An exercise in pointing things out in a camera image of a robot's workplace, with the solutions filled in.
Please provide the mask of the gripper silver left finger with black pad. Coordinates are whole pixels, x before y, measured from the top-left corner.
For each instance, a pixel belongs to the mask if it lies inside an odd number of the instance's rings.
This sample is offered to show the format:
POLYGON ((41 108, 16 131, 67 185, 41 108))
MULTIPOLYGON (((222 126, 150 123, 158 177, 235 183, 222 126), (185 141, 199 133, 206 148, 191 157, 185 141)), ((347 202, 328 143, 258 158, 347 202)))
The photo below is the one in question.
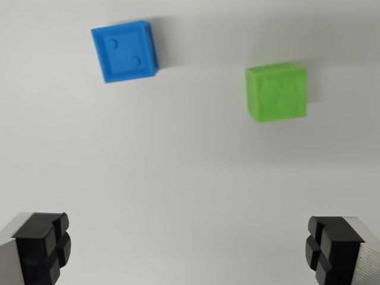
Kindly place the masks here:
POLYGON ((18 213, 1 229, 1 284, 56 284, 71 254, 66 213, 18 213))

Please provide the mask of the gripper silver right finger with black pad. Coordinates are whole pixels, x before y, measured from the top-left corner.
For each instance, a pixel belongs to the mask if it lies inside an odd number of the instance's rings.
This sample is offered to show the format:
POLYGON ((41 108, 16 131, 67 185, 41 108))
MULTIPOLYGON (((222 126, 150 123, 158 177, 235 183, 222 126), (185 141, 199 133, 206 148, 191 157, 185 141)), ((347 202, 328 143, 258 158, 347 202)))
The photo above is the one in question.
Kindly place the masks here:
POLYGON ((305 256, 321 285, 379 284, 379 238, 357 217, 308 221, 305 256))

